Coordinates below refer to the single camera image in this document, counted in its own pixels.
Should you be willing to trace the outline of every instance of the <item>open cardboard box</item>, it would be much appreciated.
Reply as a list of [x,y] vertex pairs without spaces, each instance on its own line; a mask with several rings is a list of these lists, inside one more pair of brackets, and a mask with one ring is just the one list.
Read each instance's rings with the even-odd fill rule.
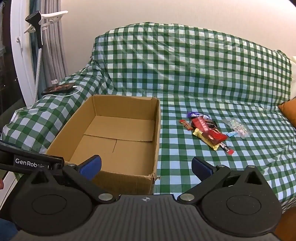
[[47,150],[80,164],[99,155],[102,169],[93,182],[112,194],[152,194],[159,151],[157,98],[89,97]]

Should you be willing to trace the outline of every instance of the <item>blue candy wrapper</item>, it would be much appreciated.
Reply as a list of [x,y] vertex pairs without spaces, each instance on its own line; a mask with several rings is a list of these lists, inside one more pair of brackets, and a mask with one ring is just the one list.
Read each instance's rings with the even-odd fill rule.
[[203,113],[200,113],[200,112],[196,112],[196,111],[189,111],[187,113],[187,117],[189,119],[192,119],[192,118],[196,118],[196,117],[200,117],[202,116],[205,120],[210,120],[210,117],[208,115],[204,115]]

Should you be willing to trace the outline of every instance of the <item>gray curtain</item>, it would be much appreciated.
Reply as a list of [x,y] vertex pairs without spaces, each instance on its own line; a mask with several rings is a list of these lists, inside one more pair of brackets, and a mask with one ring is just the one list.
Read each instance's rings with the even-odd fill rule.
[[[41,14],[61,11],[61,0],[30,0],[30,13],[39,10]],[[42,63],[40,68],[40,80],[38,87],[38,96],[49,86],[52,86],[51,81],[57,79],[61,81],[68,76],[67,66],[65,61],[65,51],[62,40],[62,23],[50,24],[47,30],[42,31],[43,48],[42,48]],[[38,47],[35,40],[36,34],[31,34],[32,55],[34,63],[34,71],[36,74],[37,53]]]

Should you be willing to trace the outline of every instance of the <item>green gingham tablecloth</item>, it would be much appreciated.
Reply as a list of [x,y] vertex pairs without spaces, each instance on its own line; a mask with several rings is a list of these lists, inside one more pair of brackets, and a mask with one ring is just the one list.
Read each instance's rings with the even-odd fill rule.
[[[141,23],[98,36],[87,66],[64,82],[82,91],[43,97],[16,111],[2,139],[44,153],[89,96],[156,96],[161,133],[155,194],[178,196],[198,184],[191,160],[199,156],[236,170],[256,165],[285,207],[295,205],[296,132],[277,107],[290,94],[291,64],[282,52],[208,29]],[[253,134],[225,141],[232,156],[213,151],[178,122],[188,111],[209,114],[222,132],[231,131],[222,118],[238,118]]]

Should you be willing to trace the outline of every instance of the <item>small plastic bag of candy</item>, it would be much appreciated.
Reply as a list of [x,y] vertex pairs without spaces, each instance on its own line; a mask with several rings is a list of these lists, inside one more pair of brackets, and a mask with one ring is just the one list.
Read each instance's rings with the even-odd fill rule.
[[241,122],[239,119],[225,118],[222,119],[222,121],[228,126],[230,126],[231,129],[235,130],[242,139],[245,139],[246,137],[249,137],[252,134],[247,125]]

